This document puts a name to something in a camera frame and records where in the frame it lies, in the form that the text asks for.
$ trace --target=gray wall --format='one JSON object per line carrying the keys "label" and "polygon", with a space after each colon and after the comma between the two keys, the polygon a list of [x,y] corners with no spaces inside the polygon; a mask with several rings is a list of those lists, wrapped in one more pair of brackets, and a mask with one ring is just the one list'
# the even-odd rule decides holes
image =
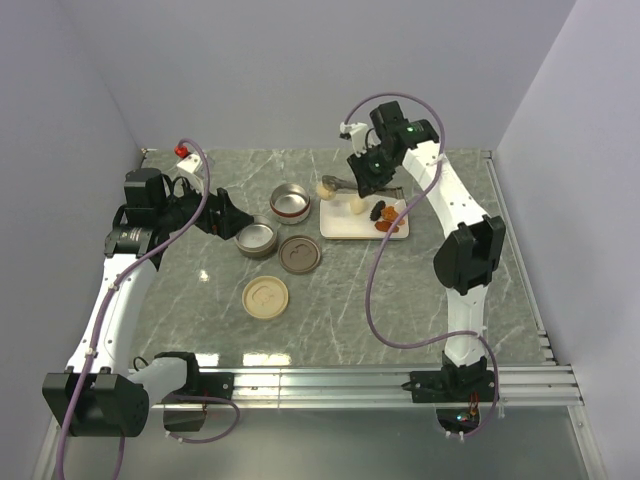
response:
{"label": "gray wall", "polygon": [[574,4],[61,1],[154,148],[335,146],[351,106],[389,89],[432,102],[451,146],[494,148]]}
{"label": "gray wall", "polygon": [[3,2],[0,65],[0,476],[25,479],[139,151],[57,1]]}
{"label": "gray wall", "polygon": [[624,480],[640,469],[638,18],[637,0],[578,0],[497,160],[554,350]]}

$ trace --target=tan lid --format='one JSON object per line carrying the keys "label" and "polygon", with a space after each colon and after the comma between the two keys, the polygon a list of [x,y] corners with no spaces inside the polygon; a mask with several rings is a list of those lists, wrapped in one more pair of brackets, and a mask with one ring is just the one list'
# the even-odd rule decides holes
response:
{"label": "tan lid", "polygon": [[242,292],[242,305],[249,315],[260,320],[277,317],[289,303],[287,286],[276,277],[254,278]]}
{"label": "tan lid", "polygon": [[304,235],[287,238],[280,249],[278,257],[282,267],[290,273],[308,273],[320,263],[321,253],[318,244]]}

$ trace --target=white tray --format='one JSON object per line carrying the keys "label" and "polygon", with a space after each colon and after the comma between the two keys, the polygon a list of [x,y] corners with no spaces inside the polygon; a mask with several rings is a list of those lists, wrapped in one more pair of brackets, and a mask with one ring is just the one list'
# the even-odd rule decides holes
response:
{"label": "white tray", "polygon": [[[339,193],[336,198],[327,202],[320,201],[320,233],[324,238],[331,240],[375,240],[384,238],[385,233],[380,232],[374,226],[375,222],[369,219],[373,206],[380,200],[384,200],[387,206],[393,205],[399,213],[405,209],[407,202],[395,198],[371,195],[364,199],[367,208],[360,215],[351,213],[349,199],[355,194]],[[402,240],[409,236],[409,216],[405,218],[405,224],[400,226],[400,231],[391,235],[391,240]]]}

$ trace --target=silver bowl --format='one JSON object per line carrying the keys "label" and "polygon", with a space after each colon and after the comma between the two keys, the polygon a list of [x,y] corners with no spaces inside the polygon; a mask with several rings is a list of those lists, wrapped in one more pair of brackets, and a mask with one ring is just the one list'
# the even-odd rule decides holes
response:
{"label": "silver bowl", "polygon": [[280,223],[300,223],[309,216],[311,198],[307,191],[295,183],[285,183],[271,194],[271,210]]}
{"label": "silver bowl", "polygon": [[246,257],[266,257],[278,245],[278,232],[267,217],[254,215],[253,223],[243,228],[234,241],[238,250]]}

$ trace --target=gray marble surface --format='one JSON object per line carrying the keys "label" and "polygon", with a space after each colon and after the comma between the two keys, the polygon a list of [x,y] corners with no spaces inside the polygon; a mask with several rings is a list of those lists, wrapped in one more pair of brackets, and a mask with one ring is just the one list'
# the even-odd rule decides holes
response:
{"label": "gray marble surface", "polygon": [[[323,174],[351,178],[348,150],[212,151],[212,189],[227,188],[232,201],[249,213],[271,216],[269,196],[284,182],[310,193]],[[452,150],[448,156],[470,193],[492,215],[498,201],[479,150]],[[148,152],[145,167],[176,175],[170,152]],[[393,182],[407,197],[419,190],[399,171]],[[169,350],[194,351],[204,364],[243,365],[381,365],[439,363],[443,344],[418,350],[395,350],[370,333],[364,314],[367,272],[378,241],[325,240],[319,230],[319,199],[294,226],[279,226],[279,240],[304,234],[318,240],[322,263],[307,275],[291,275],[277,256],[266,260],[240,255],[224,242],[190,229],[165,253],[160,272],[145,299],[131,357],[151,358]],[[447,301],[433,272],[432,260],[442,244],[440,224],[427,201],[410,216],[408,239],[386,250],[374,289],[373,313],[383,335],[411,342],[446,331]],[[242,307],[244,287],[255,277],[273,275],[289,289],[289,306],[275,320],[249,316]],[[544,361],[537,328],[509,242],[489,287],[485,307],[487,336],[502,364]]]}

